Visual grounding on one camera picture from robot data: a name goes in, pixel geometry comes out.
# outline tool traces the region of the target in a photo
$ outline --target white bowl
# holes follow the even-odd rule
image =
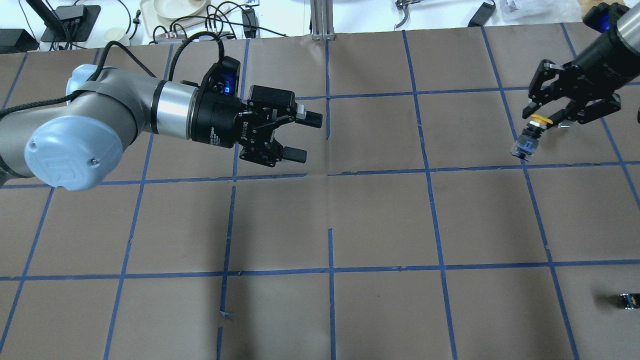
[[[178,19],[202,10],[205,0],[154,0],[154,10],[166,19]]]

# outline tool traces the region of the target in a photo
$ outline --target blue tape grid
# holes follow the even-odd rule
[[[572,50],[572,53],[575,55],[575,50],[571,43],[568,32],[564,26],[561,25],[565,38]],[[221,311],[225,308],[226,303],[226,288],[227,288],[227,279],[228,277],[235,276],[265,276],[265,275],[288,275],[288,274],[322,274],[329,273],[330,275],[330,323],[331,323],[331,353],[332,359],[336,358],[336,330],[335,330],[335,291],[334,291],[334,283],[333,283],[333,275],[336,273],[342,272],[401,272],[401,271],[440,271],[442,278],[442,286],[443,286],[443,296],[445,300],[445,312],[447,316],[447,325],[449,327],[449,339],[452,348],[453,358],[457,359],[457,351],[455,347],[455,338],[454,331],[452,325],[452,316],[451,309],[449,305],[449,297],[447,291],[447,283],[446,283],[446,270],[473,270],[473,269],[492,269],[492,268],[543,268],[549,267],[552,272],[552,278],[554,280],[554,287],[556,288],[556,293],[558,296],[559,304],[561,306],[561,312],[563,314],[563,320],[566,326],[567,334],[572,346],[572,352],[575,359],[579,359],[579,355],[575,346],[575,341],[573,339],[572,330],[570,327],[569,319],[566,314],[566,308],[564,306],[564,301],[562,298],[562,293],[560,289],[559,282],[557,280],[557,275],[555,271],[555,267],[563,267],[563,266],[602,266],[602,265],[640,265],[640,259],[614,259],[614,260],[600,260],[600,261],[553,261],[551,253],[548,249],[547,251],[547,262],[541,263],[494,263],[494,264],[460,264],[460,265],[446,265],[444,263],[444,255],[442,254],[442,244],[440,243],[439,230],[437,226],[437,214],[435,203],[433,202],[433,189],[431,188],[431,173],[432,172],[453,172],[453,171],[487,171],[487,170],[509,170],[509,169],[522,169],[525,180],[527,181],[527,187],[529,189],[529,193],[532,200],[532,205],[534,206],[534,212],[536,214],[536,219],[538,221],[538,225],[541,232],[541,237],[543,239],[543,244],[545,248],[547,247],[547,239],[544,233],[544,226],[541,221],[540,212],[537,207],[537,202],[535,199],[535,194],[531,185],[531,181],[529,179],[528,169],[529,168],[567,168],[567,167],[609,167],[609,166],[621,166],[625,172],[625,177],[629,183],[629,186],[632,190],[633,196],[640,208],[640,199],[638,197],[636,188],[630,178],[629,172],[627,170],[627,165],[640,165],[640,161],[623,161],[623,158],[620,154],[618,146],[616,145],[614,138],[607,126],[606,120],[602,119],[602,124],[605,128],[607,136],[610,139],[611,145],[614,148],[614,151],[618,157],[618,162],[607,162],[607,163],[577,163],[577,164],[544,164],[544,165],[527,165],[522,162],[520,165],[508,165],[508,166],[495,166],[495,167],[470,167],[470,168],[430,168],[428,165],[428,158],[426,154],[426,150],[424,147],[424,136],[422,134],[422,122],[420,117],[420,108],[417,101],[418,95],[425,94],[456,94],[456,93],[468,93],[468,92],[500,92],[505,111],[507,113],[509,119],[509,125],[511,127],[512,135],[515,137],[515,127],[513,125],[513,119],[511,118],[511,113],[509,111],[508,104],[506,102],[506,97],[504,92],[506,91],[517,91],[517,90],[526,90],[526,87],[510,87],[504,88],[502,87],[502,83],[500,82],[499,73],[497,71],[497,67],[495,65],[495,60],[493,59],[493,54],[491,51],[491,47],[489,45],[488,38],[484,31],[484,28],[481,29],[483,32],[484,41],[487,47],[487,51],[490,55],[490,59],[492,61],[492,67],[494,70],[494,74],[497,78],[498,86],[497,88],[478,88],[478,89],[454,89],[454,90],[432,90],[432,91],[417,91],[415,85],[415,77],[413,74],[413,65],[411,61],[410,48],[406,38],[406,33],[403,31],[403,41],[405,46],[405,51],[407,55],[407,61],[409,65],[409,70],[412,78],[412,91],[411,92],[398,92],[398,93],[379,93],[379,94],[351,94],[351,95],[330,95],[330,77],[329,77],[329,43],[325,43],[325,67],[326,67],[326,95],[325,96],[316,96],[316,97],[298,97],[297,100],[312,100],[312,99],[326,99],[326,110],[327,110],[327,125],[326,125],[326,135],[330,136],[330,99],[343,99],[343,98],[357,98],[357,97],[386,97],[386,96],[403,96],[403,95],[412,95],[414,96],[415,103],[415,111],[417,118],[417,125],[419,127],[420,134],[420,144],[422,148],[423,160],[425,163],[424,168],[420,169],[403,169],[403,170],[375,170],[375,171],[358,171],[358,172],[343,172],[340,174],[329,174],[329,176],[356,176],[356,175],[374,175],[374,174],[412,174],[412,173],[420,173],[424,172],[427,177],[428,187],[429,187],[429,201],[431,205],[431,212],[434,222],[434,229],[436,233],[436,246],[438,248],[438,265],[415,265],[415,266],[372,266],[372,267],[345,267],[345,268],[335,268],[333,265],[333,231],[329,230],[329,267],[328,268],[304,268],[304,269],[287,269],[287,270],[265,270],[265,271],[230,271],[228,268],[228,261],[230,257],[230,246],[231,246],[231,237],[232,237],[232,226],[233,226],[233,216],[234,216],[234,203],[236,196],[236,186],[235,183],[238,181],[245,180],[258,180],[258,179],[277,179],[277,178],[288,178],[288,177],[304,177],[306,174],[281,174],[275,176],[238,176],[237,175],[237,155],[238,155],[238,147],[235,148],[235,158],[234,158],[234,170],[232,177],[218,177],[218,178],[188,178],[188,179],[146,179],[148,161],[152,149],[153,144],[153,135],[149,140],[149,144],[147,147],[147,156],[145,158],[145,166],[143,169],[143,175],[140,180],[134,181],[106,181],[101,184],[101,186],[113,186],[113,185],[121,185],[121,184],[138,184],[140,186],[140,192],[138,195],[138,201],[136,203],[136,209],[134,211],[134,217],[132,219],[131,231],[130,231],[130,239],[127,244],[127,249],[125,251],[125,258],[123,260],[122,271],[120,274],[87,274],[87,275],[35,275],[29,276],[27,275],[29,265],[31,263],[31,259],[33,258],[33,253],[35,251],[38,237],[40,236],[40,231],[42,230],[42,225],[44,224],[44,220],[49,209],[49,204],[51,203],[51,199],[53,196],[54,189],[51,188],[49,192],[49,197],[47,198],[47,203],[42,213],[42,217],[40,220],[40,224],[38,226],[38,231],[36,232],[34,242],[31,247],[31,252],[29,253],[29,257],[27,263],[25,265],[24,271],[19,277],[0,277],[0,281],[17,281],[19,282],[18,290],[16,292],[16,296],[14,298],[12,308],[10,310],[10,314],[8,316],[8,321],[4,327],[3,336],[0,340],[0,352],[2,351],[4,342],[6,340],[11,320],[15,313],[15,308],[17,307],[17,303],[19,301],[19,296],[22,291],[22,287],[26,281],[57,281],[57,280],[81,280],[81,279],[118,279],[118,291],[116,293],[116,299],[114,303],[113,313],[111,317],[111,322],[109,325],[109,333],[108,333],[108,342],[105,347],[104,359],[108,358],[109,348],[111,339],[113,337],[113,328],[115,327],[115,320],[118,311],[118,305],[120,300],[120,295],[122,293],[122,285],[125,279],[157,279],[157,278],[173,278],[173,277],[222,277],[223,278],[223,288],[221,294]],[[241,85],[241,98],[244,99],[244,88],[245,88],[245,79],[246,79],[246,69],[248,64],[248,51],[249,51],[249,40],[247,40],[245,45],[245,53],[244,53],[244,69],[243,69],[243,80]],[[168,72],[168,66],[170,63],[170,58],[173,52],[173,46],[170,47],[170,53],[167,61],[167,66],[165,68],[164,77],[166,78]],[[94,63],[97,60],[99,55],[99,49],[96,50],[96,55],[94,59]],[[3,103],[3,108],[6,107],[10,96],[15,88],[15,85],[18,81],[20,73],[24,67],[26,62],[27,55],[22,59],[22,63],[17,71],[16,77],[13,80],[13,83],[10,87],[8,95]],[[640,83],[629,83],[630,86],[638,86]],[[233,181],[234,186],[232,187],[231,201],[230,201],[230,211],[229,211],[229,223],[227,229],[227,248],[225,250],[225,267],[222,272],[185,272],[185,273],[160,273],[160,274],[127,274],[126,266],[128,262],[129,253],[131,250],[131,238],[133,237],[135,225],[137,221],[138,211],[140,209],[140,202],[143,194],[143,189],[145,184],[149,183],[181,183],[181,182],[200,182],[200,181]],[[47,185],[7,185],[4,188],[49,188]],[[221,354],[221,340],[223,334],[223,327],[218,328],[218,338],[217,338],[217,347],[216,347],[216,358],[220,358]]]

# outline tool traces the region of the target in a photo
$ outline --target black box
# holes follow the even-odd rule
[[[38,45],[25,29],[0,29],[0,54],[26,53]]]

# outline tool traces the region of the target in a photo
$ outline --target metal bracket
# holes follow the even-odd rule
[[[333,40],[333,0],[311,0],[311,37]]]

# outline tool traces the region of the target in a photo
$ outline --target clear plastic bag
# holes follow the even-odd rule
[[[545,13],[553,7],[553,0],[500,0],[502,18],[506,21]]]

